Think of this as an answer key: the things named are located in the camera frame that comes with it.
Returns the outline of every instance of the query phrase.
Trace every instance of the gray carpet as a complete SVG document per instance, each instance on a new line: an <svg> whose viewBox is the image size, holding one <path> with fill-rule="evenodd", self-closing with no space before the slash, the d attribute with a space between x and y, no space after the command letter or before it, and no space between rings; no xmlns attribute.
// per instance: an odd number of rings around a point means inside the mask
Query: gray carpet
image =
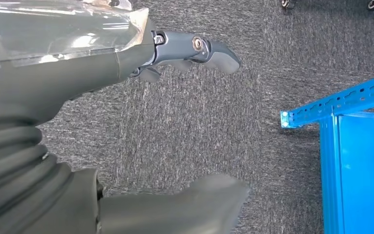
<svg viewBox="0 0 374 234"><path fill-rule="evenodd" d="M226 76L163 70L65 104L44 143L75 169L98 167L109 194L172 191L209 173L252 187L234 233L323 233L317 126L282 130L292 109L374 78L366 0L138 0L157 26L226 42L243 59Z"/></svg>

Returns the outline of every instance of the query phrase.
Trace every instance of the plastic cover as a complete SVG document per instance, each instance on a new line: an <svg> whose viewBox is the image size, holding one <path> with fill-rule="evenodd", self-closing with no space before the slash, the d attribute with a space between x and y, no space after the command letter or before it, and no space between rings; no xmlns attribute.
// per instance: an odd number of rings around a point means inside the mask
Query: plastic cover
<svg viewBox="0 0 374 234"><path fill-rule="evenodd" d="M148 9L78 0L0 0L0 66L108 54L140 44Z"/></svg>

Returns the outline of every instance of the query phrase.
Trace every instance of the blue panel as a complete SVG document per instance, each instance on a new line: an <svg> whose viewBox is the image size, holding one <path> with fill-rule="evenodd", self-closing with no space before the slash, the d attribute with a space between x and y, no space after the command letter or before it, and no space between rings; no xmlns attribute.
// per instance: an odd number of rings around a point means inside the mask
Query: blue panel
<svg viewBox="0 0 374 234"><path fill-rule="evenodd" d="M344 234L337 117L320 122L320 166L325 234Z"/></svg>
<svg viewBox="0 0 374 234"><path fill-rule="evenodd" d="M286 111L283 128L295 128L330 115L344 115L374 107L374 79L297 109Z"/></svg>
<svg viewBox="0 0 374 234"><path fill-rule="evenodd" d="M346 234L374 234L374 113L339 117Z"/></svg>

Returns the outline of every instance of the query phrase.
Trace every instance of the caster wheel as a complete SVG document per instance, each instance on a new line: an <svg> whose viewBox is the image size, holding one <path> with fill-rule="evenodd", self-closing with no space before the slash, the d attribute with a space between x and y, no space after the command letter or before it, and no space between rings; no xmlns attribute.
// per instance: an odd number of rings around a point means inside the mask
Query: caster wheel
<svg viewBox="0 0 374 234"><path fill-rule="evenodd" d="M374 11L374 0L370 0L368 2L368 7L367 7L368 11Z"/></svg>
<svg viewBox="0 0 374 234"><path fill-rule="evenodd" d="M293 9L293 7L295 7L295 1L294 0L281 0L281 7L285 10Z"/></svg>

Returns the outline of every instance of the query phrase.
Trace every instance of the blue metal shelf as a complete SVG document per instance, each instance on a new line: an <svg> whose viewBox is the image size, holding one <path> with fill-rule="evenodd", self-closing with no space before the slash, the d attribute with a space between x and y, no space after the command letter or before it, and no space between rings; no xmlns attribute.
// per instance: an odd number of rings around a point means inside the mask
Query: blue metal shelf
<svg viewBox="0 0 374 234"><path fill-rule="evenodd" d="M325 234L374 234L374 79L281 111L282 128L318 122Z"/></svg>

